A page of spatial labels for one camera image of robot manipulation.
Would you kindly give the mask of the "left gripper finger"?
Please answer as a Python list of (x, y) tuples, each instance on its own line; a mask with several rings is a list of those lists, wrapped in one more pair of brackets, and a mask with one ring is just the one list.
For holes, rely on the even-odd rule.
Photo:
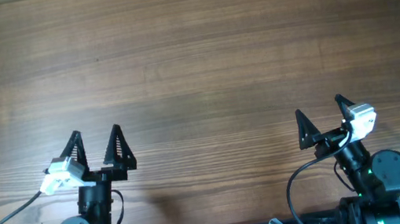
[(118, 170), (129, 171), (137, 168), (137, 160), (124, 137), (120, 125), (112, 126), (107, 149), (105, 150), (104, 165), (112, 165)]
[(83, 147), (83, 140), (81, 137), (81, 133), (77, 130), (74, 130), (72, 132), (63, 152), (61, 153), (61, 157), (66, 157), (66, 156), (71, 157), (76, 162), (83, 165), (85, 171), (89, 170), (85, 148)]

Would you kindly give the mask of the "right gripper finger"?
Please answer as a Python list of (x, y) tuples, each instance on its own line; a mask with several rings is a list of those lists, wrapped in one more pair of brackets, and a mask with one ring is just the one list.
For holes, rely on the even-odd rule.
[(342, 112), (343, 118), (345, 120), (354, 119), (354, 114), (351, 111), (352, 106), (354, 106), (354, 102), (346, 99), (343, 95), (337, 94), (335, 96), (335, 102), (337, 103), (340, 112)]
[(313, 123), (301, 112), (300, 109), (295, 111), (295, 117), (299, 132), (299, 147), (301, 150), (314, 147), (323, 140), (323, 135), (313, 125)]

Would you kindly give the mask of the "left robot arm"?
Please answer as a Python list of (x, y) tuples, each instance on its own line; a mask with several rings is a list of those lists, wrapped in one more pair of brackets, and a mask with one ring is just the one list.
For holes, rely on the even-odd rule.
[[(61, 224), (112, 224), (112, 194), (115, 192), (112, 183), (126, 181), (127, 172), (136, 169), (137, 160), (118, 124), (112, 126), (105, 151), (105, 166), (92, 171), (81, 133), (75, 130), (61, 155), (50, 162), (40, 191), (52, 195), (62, 190), (78, 190), (79, 213)], [(123, 215), (116, 224), (122, 221)]]

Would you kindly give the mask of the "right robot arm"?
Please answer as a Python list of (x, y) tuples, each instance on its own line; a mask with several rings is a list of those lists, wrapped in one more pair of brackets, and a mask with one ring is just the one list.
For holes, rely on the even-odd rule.
[(306, 224), (400, 224), (400, 152), (369, 153), (362, 140), (374, 128), (374, 107), (339, 94), (335, 101), (343, 120), (329, 132), (321, 133), (303, 112), (295, 111), (299, 147), (314, 147), (318, 159), (332, 155), (356, 196), (342, 198), (333, 210), (306, 215)]

